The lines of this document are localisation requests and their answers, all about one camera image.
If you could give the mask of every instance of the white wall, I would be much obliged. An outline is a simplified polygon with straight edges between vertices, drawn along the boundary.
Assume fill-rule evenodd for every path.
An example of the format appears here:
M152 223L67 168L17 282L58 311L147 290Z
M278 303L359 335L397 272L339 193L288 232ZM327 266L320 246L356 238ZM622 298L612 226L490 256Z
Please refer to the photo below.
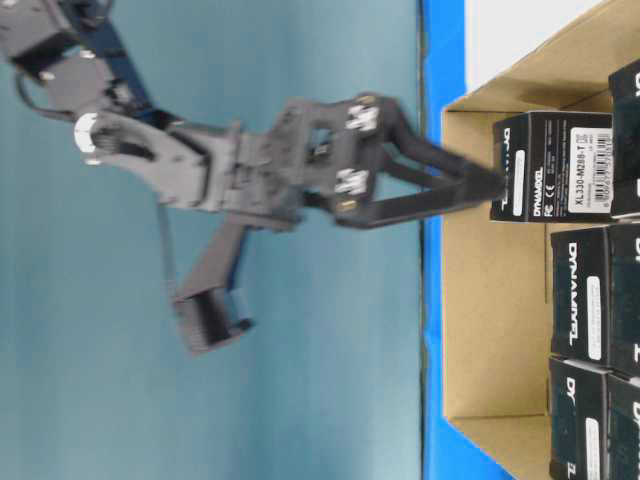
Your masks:
M598 3L466 0L467 88L481 86Z

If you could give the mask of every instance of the dynamixel box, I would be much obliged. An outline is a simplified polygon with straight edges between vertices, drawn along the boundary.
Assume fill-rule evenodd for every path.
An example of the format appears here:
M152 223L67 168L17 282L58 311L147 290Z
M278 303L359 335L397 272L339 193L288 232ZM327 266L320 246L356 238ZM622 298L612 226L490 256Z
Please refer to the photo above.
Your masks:
M604 227L551 235L551 351L608 365L610 361L609 235Z
M609 375L610 480L640 478L640 379Z
M553 357L549 369L551 477L606 480L608 371Z
M640 60L609 77L613 95L615 218L640 216Z
M491 219L511 222L610 221L611 115L533 111L494 125L494 163L507 176Z
M640 224L551 235L551 351L640 377Z

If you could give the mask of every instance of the robotic arm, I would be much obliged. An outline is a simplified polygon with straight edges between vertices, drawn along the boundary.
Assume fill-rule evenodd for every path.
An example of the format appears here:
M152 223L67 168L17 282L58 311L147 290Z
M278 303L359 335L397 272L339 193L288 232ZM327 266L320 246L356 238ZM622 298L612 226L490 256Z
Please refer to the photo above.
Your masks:
M173 299L195 353L251 327L229 294L249 229L292 230L304 207L322 209L342 226L375 228L504 193L502 175L418 137L398 103L375 93L334 104L292 99L265 134L239 124L196 125L159 110L109 21L112 5L0 0L0 49L17 70L16 90L25 104L72 123L87 163L134 173L164 205L226 214ZM51 107L35 105L27 80L46 91ZM414 167L398 161L399 154ZM422 191L375 200L382 173Z

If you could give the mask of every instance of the screw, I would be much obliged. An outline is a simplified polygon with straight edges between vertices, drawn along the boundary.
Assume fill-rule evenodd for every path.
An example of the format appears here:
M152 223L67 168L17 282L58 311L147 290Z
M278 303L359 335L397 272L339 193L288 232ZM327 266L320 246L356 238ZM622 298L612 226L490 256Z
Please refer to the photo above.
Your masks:
M328 153L329 153L329 145L326 143L323 143L322 145L318 145L313 151L313 154L315 156L327 155Z
M348 212L349 210L354 210L358 207L358 202L355 200L347 200L346 202L341 202L338 204L339 212Z
M56 76L51 72L40 72L40 80L43 82L50 82L51 80L55 80Z
M376 102L376 99L373 95L363 95L358 99L358 101L363 105L373 105Z

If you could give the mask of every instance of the blue surface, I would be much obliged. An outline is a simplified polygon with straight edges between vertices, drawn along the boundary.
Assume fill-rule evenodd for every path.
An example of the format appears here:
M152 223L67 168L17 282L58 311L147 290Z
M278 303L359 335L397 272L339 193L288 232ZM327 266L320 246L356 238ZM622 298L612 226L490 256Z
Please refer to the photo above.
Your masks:
M425 65L429 130L441 138L441 111L466 92L464 76L464 0L425 0L429 56ZM442 416L442 219L426 223L425 299L429 352L425 478L502 480L511 478L452 428Z
M135 0L115 20L158 105L263 131L286 98L399 97L416 113L415 0ZM416 479L418 223L310 213L258 232L258 325L193 359L162 282L152 195L82 164L0 66L0 478ZM387 183L387 192L406 191ZM182 275L217 218L174 212Z

